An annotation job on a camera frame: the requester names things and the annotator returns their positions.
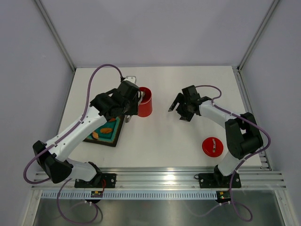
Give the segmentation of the stainless steel tongs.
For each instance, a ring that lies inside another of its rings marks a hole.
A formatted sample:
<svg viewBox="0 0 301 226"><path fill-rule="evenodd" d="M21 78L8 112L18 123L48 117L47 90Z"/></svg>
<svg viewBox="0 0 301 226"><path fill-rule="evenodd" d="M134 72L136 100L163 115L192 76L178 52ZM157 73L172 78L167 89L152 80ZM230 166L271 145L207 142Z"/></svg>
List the stainless steel tongs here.
<svg viewBox="0 0 301 226"><path fill-rule="evenodd" d="M138 94L138 106L142 102L144 96L145 96L145 91L140 91L139 94ZM132 118L132 115L126 115L125 116L125 123L129 123L131 118Z"/></svg>

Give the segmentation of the red cylindrical canister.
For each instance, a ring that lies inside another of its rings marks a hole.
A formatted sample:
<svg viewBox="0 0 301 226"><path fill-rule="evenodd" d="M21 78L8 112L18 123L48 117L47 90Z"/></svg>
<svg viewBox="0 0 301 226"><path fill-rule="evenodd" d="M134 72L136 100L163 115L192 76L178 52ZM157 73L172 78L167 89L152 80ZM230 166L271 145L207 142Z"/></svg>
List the red cylindrical canister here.
<svg viewBox="0 0 301 226"><path fill-rule="evenodd" d="M147 87L140 87L140 91L143 92L143 98L138 106L138 116L148 117L152 113L152 92Z"/></svg>

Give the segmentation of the orange fried food piece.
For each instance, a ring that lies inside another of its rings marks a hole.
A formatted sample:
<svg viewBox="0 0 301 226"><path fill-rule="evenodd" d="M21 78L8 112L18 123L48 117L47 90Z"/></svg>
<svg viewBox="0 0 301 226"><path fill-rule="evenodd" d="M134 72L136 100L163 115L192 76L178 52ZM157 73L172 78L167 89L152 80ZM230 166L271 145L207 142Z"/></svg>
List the orange fried food piece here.
<svg viewBox="0 0 301 226"><path fill-rule="evenodd" d="M109 133L111 133L113 131L113 128L101 128L100 129L100 132L102 133L102 134L109 134Z"/></svg>

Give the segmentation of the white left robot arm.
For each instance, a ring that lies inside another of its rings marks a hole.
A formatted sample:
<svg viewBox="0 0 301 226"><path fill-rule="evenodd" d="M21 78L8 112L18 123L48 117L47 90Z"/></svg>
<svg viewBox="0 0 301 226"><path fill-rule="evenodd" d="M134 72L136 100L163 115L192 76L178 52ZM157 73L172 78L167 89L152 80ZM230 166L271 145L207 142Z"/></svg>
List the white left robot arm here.
<svg viewBox="0 0 301 226"><path fill-rule="evenodd" d="M72 151L93 131L112 118L136 115L142 99L134 76L127 76L116 89L98 94L88 102L84 113L57 137L33 145L37 162L54 183L78 179L88 187L102 181L101 170L92 162L69 159Z"/></svg>

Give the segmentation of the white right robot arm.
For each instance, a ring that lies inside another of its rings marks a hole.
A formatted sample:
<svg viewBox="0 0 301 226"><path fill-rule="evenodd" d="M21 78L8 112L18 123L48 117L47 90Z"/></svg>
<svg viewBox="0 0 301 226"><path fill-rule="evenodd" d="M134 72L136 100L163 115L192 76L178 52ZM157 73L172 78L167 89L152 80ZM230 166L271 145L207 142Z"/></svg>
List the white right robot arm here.
<svg viewBox="0 0 301 226"><path fill-rule="evenodd" d="M237 170L263 146L260 129L254 116L246 112L235 114L214 103L213 98L201 97L194 85L182 89L168 109L176 110L182 121L190 122L194 115L206 117L225 129L228 152L212 173L196 176L200 188L240 188Z"/></svg>

